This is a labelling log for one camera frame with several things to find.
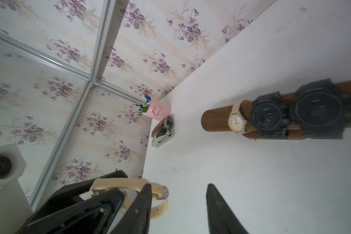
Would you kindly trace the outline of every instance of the floral wallpaper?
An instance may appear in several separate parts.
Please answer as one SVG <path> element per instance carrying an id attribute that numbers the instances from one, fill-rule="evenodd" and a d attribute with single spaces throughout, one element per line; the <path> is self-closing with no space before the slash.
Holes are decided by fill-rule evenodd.
<path id="1" fill-rule="evenodd" d="M 24 157 L 28 198 L 83 85 L 0 49 L 0 146 L 14 143 Z"/>
<path id="2" fill-rule="evenodd" d="M 162 98 L 274 2 L 117 0 L 120 29 L 104 50 L 103 78 Z M 0 32 L 88 73 L 102 7 L 103 0 L 0 0 Z"/>
<path id="3" fill-rule="evenodd" d="M 116 170 L 129 177 L 143 174 L 151 119 L 130 119 L 132 103 L 93 88 L 61 154 L 44 199 L 70 183 Z"/>
<path id="4" fill-rule="evenodd" d="M 120 28 L 115 43 L 105 45 L 103 79 L 138 96 L 162 98 L 273 2 L 117 0 L 113 23 Z M 103 0 L 0 0 L 0 33 L 89 73 L 102 7 Z M 27 196 L 82 86 L 0 50 L 0 145 L 16 143 L 26 157 L 19 181 Z M 132 103 L 91 90 L 48 195 L 119 169 L 141 177 L 150 119 L 133 111 Z"/>

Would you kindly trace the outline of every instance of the stapler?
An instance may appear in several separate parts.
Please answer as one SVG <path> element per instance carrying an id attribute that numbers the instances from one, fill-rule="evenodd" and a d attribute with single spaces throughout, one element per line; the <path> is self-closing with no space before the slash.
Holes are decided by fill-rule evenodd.
<path id="1" fill-rule="evenodd" d="M 168 115 L 156 125 L 151 136 L 153 137 L 152 146 L 156 148 L 162 146 L 174 137 L 174 129 L 170 129 L 173 124 L 173 118 Z"/>

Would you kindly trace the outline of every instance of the pink pencil holder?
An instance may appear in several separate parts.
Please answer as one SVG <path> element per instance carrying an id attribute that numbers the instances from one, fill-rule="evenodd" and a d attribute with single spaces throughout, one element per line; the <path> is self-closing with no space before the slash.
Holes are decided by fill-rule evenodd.
<path id="1" fill-rule="evenodd" d="M 157 98 L 151 97 L 151 103 L 145 116 L 161 121 L 170 115 L 171 112 L 172 108 L 169 105 L 159 101 Z"/>

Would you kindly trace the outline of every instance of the wooden watch display cylinder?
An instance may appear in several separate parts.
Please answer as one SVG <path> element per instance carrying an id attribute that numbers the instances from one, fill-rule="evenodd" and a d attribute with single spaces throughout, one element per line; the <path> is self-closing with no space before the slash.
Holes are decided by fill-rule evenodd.
<path id="1" fill-rule="evenodd" d="M 341 92 L 346 92 L 351 94 L 351 81 L 345 81 L 335 84 L 337 89 Z M 287 105 L 291 106 L 295 102 L 295 93 L 288 93 L 280 95 L 280 101 L 282 103 L 286 103 Z M 204 130 L 208 132 L 222 132 L 222 131 L 231 131 L 228 126 L 228 119 L 231 112 L 233 105 L 228 105 L 220 108 L 215 108 L 211 110 L 207 110 L 203 113 L 201 117 L 201 125 Z M 250 133 L 244 134 L 248 138 L 260 138 L 257 134 L 255 127 L 249 122 L 250 113 L 252 109 L 252 101 L 244 100 L 239 108 L 241 114 L 245 119 L 248 120 L 246 125 L 246 131 L 251 131 Z M 351 128 L 351 121 L 346 123 L 346 128 Z M 302 138 L 300 131 L 300 126 L 295 122 L 291 122 L 287 126 L 288 130 L 299 130 L 299 132 L 291 132 L 295 138 Z"/>

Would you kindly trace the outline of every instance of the beige watch strap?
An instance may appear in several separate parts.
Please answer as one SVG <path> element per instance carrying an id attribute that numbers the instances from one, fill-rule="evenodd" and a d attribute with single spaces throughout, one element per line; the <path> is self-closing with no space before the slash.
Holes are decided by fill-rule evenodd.
<path id="1" fill-rule="evenodd" d="M 96 178 L 94 183 L 90 188 L 90 192 L 92 195 L 98 195 L 105 190 L 109 190 L 112 188 L 120 188 L 120 189 L 130 189 L 141 191 L 143 186 L 147 183 L 150 183 L 146 179 L 129 179 L 129 178 L 106 178 L 100 179 Z M 152 198 L 157 200 L 164 200 L 160 205 L 151 208 L 151 219 L 159 218 L 162 216 L 168 209 L 168 189 L 157 183 L 150 183 L 152 188 Z M 123 202 L 123 207 L 128 209 L 132 204 L 132 201 L 129 197 L 125 197 Z"/>
<path id="2" fill-rule="evenodd" d="M 241 106 L 242 101 L 243 100 L 240 100 L 234 103 L 233 107 L 231 108 L 230 114 L 235 114 L 239 112 L 239 107 Z"/>

